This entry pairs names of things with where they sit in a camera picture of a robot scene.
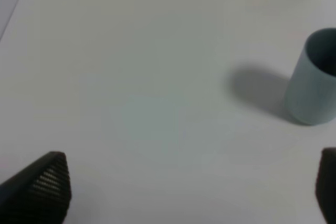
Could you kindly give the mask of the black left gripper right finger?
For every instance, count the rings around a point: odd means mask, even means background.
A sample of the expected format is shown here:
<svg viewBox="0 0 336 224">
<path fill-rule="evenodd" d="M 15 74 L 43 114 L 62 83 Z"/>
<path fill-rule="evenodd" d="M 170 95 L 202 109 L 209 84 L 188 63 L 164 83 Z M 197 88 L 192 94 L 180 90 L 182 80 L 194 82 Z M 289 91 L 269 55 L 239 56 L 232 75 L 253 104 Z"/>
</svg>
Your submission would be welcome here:
<svg viewBox="0 0 336 224">
<path fill-rule="evenodd" d="M 321 153 L 315 189 L 318 205 L 326 223 L 335 223 L 335 147 Z"/>
</svg>

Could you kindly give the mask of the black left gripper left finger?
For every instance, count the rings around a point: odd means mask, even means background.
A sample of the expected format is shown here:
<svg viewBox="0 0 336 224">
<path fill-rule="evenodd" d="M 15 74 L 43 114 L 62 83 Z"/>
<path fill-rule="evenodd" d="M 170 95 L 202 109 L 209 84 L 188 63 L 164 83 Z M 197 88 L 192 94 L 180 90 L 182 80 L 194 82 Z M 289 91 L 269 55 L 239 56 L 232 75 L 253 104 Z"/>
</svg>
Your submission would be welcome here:
<svg viewBox="0 0 336 224">
<path fill-rule="evenodd" d="M 1 223 L 63 223 L 71 198 L 66 155 L 49 152 L 1 184 Z"/>
</svg>

